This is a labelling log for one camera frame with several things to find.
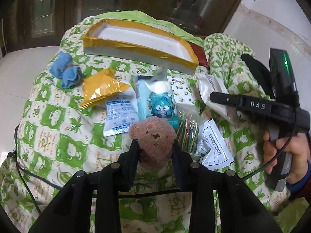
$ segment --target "teal tissue package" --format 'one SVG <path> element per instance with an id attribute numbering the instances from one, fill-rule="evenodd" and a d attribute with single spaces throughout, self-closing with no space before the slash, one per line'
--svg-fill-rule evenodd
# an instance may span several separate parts
<path id="1" fill-rule="evenodd" d="M 150 76 L 133 76 L 132 86 L 136 92 L 140 121 L 156 116 L 165 118 L 174 129 L 178 129 L 173 90 L 168 81 L 154 81 Z"/>

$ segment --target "pink teddy bear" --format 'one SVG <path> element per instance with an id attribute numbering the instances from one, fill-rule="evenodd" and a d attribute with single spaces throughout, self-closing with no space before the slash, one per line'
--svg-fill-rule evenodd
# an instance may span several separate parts
<path id="1" fill-rule="evenodd" d="M 132 139 L 138 140 L 144 168 L 159 169 L 170 159 L 176 134 L 165 119 L 149 117 L 143 122 L 133 123 L 129 134 Z"/>

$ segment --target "patterned quilt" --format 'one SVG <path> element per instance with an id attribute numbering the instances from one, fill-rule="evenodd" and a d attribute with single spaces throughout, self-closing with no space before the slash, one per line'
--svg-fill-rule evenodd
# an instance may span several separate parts
<path id="1" fill-rule="evenodd" d="M 131 75 L 153 75 L 157 67 L 131 60 L 107 56 L 85 55 L 82 35 L 100 18 L 90 17 L 69 29 L 62 38 L 60 50 L 73 57 L 73 63 L 83 70 L 84 78 L 105 68 L 117 71 L 117 76 L 129 79 Z M 225 34 L 213 34 L 203 42 L 203 49 L 210 64 L 210 71 L 198 67 L 196 73 L 211 73 L 222 78 L 229 93 L 265 97 L 245 63 L 243 53 L 254 55 L 245 44 Z M 73 89 L 61 88 L 61 81 L 46 69 L 36 78 L 27 100 L 18 129 L 17 157 L 29 171 L 63 186 L 78 170 L 88 173 L 100 171 L 117 161 L 127 151 L 131 140 L 127 133 L 104 137 L 106 110 L 95 106 L 81 109 L 83 100 L 81 85 Z M 187 81 L 189 92 L 198 90 L 195 75 L 168 71 L 172 77 Z M 205 107 L 200 96 L 193 95 L 192 103 Z M 234 155 L 235 162 L 229 167 L 240 176 L 257 169 L 262 162 L 262 131 L 246 118 L 240 116 L 239 125 L 232 125 L 217 113 L 205 107 L 203 115 L 212 116 Z M 41 210 L 57 195 L 58 190 L 28 175 L 23 175 Z M 248 187 L 264 206 L 276 211 L 287 200 L 289 192 L 269 190 L 260 172 L 246 181 Z M 21 232 L 28 232 L 38 217 L 38 212 L 21 182 L 13 158 L 4 161 L 0 168 L 1 205 Z M 135 183 L 130 193 L 147 193 L 176 187 L 172 163 L 158 172 L 146 172 L 138 167 Z M 122 199 L 119 201 L 122 232 L 126 233 L 174 233 L 188 232 L 191 193 L 166 194 L 155 197 Z M 220 213 L 217 193 L 214 192 L 215 215 L 220 232 Z M 96 200 L 93 200 L 90 232 L 94 232 Z"/>

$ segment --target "stuffed toy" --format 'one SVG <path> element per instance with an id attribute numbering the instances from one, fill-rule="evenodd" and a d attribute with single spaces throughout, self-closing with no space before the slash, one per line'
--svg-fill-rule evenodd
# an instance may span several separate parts
<path id="1" fill-rule="evenodd" d="M 161 168 L 172 154 L 176 139 L 173 127 L 163 118 L 149 117 L 133 123 L 129 128 L 132 139 L 137 139 L 141 148 L 141 165 L 149 170 Z"/>

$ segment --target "yellow plastic packet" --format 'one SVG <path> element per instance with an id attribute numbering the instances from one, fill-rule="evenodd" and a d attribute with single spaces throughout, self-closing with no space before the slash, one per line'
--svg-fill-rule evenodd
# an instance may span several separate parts
<path id="1" fill-rule="evenodd" d="M 104 69 L 83 81 L 84 101 L 81 108 L 86 109 L 118 92 L 124 92 L 130 85 L 114 79 L 115 70 Z"/>

